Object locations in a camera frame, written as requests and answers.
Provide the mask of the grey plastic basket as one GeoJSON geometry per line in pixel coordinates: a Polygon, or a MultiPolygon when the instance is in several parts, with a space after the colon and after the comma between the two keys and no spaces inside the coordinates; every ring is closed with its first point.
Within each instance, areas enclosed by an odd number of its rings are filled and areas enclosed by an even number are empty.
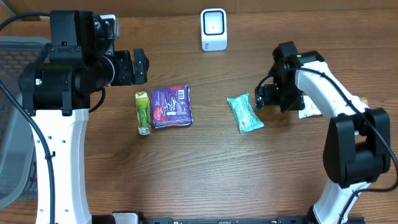
{"type": "MultiPolygon", "coordinates": [[[[19,76],[49,42],[43,37],[1,37],[1,81],[19,103],[22,102],[19,76]]],[[[1,92],[1,208],[16,200],[36,198],[37,171],[32,130],[1,92]]]]}

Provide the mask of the green yellow snack packet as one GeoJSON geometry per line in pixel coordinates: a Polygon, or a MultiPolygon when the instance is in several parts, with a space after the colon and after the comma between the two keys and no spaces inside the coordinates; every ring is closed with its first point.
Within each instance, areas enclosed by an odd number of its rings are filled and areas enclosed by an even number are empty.
{"type": "Polygon", "coordinates": [[[139,134],[143,136],[149,135],[151,133],[150,99],[146,91],[136,93],[136,111],[139,134]]]}

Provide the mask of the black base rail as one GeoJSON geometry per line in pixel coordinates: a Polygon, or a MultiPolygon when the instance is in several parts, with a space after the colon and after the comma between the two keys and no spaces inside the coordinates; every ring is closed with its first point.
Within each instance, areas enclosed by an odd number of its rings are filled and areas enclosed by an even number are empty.
{"type": "Polygon", "coordinates": [[[171,217],[145,217],[143,212],[117,211],[107,215],[92,215],[93,224],[316,224],[313,214],[306,216],[279,216],[277,218],[214,218],[173,219],[171,217]]]}

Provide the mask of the teal wipes packet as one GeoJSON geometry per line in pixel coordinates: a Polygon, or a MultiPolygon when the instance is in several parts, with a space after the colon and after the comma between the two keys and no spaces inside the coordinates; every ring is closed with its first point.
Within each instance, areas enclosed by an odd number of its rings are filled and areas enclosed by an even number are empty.
{"type": "Polygon", "coordinates": [[[255,114],[249,102],[249,93],[235,98],[227,98],[227,102],[232,109],[240,133],[246,133],[264,127],[264,123],[255,114]]]}

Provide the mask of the purple pad package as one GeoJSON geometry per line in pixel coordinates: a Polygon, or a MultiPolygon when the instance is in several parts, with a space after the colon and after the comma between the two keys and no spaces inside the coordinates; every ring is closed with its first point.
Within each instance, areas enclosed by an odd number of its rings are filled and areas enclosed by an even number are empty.
{"type": "Polygon", "coordinates": [[[152,119],[156,129],[193,124],[188,85],[152,90],[152,119]]]}

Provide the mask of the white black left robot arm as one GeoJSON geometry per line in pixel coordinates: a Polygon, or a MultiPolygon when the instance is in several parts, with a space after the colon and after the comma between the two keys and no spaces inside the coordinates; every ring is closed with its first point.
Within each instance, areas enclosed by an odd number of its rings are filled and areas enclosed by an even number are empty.
{"type": "Polygon", "coordinates": [[[51,41],[19,78],[22,108],[34,134],[37,223],[140,224],[140,212],[92,215],[86,199],[85,133],[91,94],[141,85],[149,61],[142,49],[117,51],[115,15],[52,11],[51,41]]]}

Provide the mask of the white tube gold cap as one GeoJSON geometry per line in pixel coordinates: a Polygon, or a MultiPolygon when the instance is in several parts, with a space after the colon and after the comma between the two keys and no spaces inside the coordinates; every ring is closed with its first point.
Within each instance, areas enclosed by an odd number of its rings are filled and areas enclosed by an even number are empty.
{"type": "Polygon", "coordinates": [[[307,95],[303,95],[303,102],[304,109],[298,111],[298,117],[300,119],[322,115],[321,111],[307,95]]]}

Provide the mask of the white barcode scanner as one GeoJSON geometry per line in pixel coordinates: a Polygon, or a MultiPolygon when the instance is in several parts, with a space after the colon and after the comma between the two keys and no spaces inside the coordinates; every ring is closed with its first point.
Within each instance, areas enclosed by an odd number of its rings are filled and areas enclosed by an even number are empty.
{"type": "Polygon", "coordinates": [[[208,8],[200,14],[201,47],[205,52],[223,51],[228,45],[227,15],[222,8],[208,8]]]}

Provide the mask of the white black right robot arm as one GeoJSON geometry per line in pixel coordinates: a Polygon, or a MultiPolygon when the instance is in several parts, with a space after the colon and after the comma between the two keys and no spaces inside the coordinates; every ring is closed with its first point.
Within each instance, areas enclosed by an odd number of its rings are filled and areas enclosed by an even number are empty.
{"type": "Polygon", "coordinates": [[[274,64],[255,88],[256,108],[279,106],[281,112],[301,111],[309,97],[328,122],[323,166],[328,182],[304,217],[280,217],[278,223],[364,223],[349,211],[363,192],[390,192],[370,185],[397,166],[391,149],[390,118],[383,108],[371,109],[353,96],[331,73],[317,52],[298,52],[293,42],[272,52],[274,64]]]}

